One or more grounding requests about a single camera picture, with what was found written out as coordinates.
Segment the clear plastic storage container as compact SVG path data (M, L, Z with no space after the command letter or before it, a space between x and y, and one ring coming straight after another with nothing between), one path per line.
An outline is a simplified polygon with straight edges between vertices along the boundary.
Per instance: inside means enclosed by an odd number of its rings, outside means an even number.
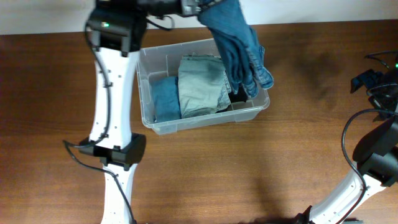
M252 120L262 110L269 107L271 99L268 92L260 88L258 95L254 99L250 98L245 103L233 103L228 107L227 111L222 113L163 123L156 122L152 84L163 78L177 76L180 61L184 55L188 54L214 55L216 57L220 55L213 39L141 49L136 77L142 123L145 127L152 129L158 135L170 134L185 129Z

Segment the blue denim garment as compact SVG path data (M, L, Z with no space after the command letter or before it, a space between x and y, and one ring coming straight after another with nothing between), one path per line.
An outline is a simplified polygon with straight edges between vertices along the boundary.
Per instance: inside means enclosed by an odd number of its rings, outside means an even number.
M178 77L166 77L152 85L154 122L163 123L181 118Z

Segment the dark blue jeans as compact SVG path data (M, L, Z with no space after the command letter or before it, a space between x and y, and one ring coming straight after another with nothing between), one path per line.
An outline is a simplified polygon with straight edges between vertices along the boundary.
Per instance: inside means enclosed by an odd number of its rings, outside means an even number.
M239 0L202 0L200 9L197 19L215 40L232 92L242 88L255 98L259 88L272 88L274 77L264 66L265 48L247 24Z

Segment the light grey jeans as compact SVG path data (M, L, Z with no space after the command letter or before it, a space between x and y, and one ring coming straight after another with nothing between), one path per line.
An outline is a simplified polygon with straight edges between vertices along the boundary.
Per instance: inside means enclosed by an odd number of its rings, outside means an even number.
M182 118L215 114L231 104L223 61L214 55L184 55L178 68Z

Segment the black garment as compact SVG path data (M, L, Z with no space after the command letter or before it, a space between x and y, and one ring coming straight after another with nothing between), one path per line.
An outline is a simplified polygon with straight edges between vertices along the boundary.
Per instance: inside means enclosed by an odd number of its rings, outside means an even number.
M239 103L239 102L245 103L248 100L248 96L242 86L239 87L237 94L231 92L228 94L228 96L231 103Z

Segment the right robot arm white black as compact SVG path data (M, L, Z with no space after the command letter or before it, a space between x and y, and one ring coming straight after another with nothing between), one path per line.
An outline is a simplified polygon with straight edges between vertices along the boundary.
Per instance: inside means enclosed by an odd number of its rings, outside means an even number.
M351 80L351 92L365 86L373 107L355 113L346 124L372 112L382 123L358 142L351 157L341 141L351 170L329 196L299 213L294 223L357 223L349 216L367 199L397 183L397 66L386 68L385 73L369 69Z

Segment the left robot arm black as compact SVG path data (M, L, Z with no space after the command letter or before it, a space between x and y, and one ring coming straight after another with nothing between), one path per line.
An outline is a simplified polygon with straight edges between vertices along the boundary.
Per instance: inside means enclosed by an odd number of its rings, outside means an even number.
M191 17L200 11L194 0L96 1L87 19L85 39L96 66L95 117L90 135L77 148L102 164L97 169L105 177L102 223L136 222L132 185L146 137L131 131L130 110L147 17Z

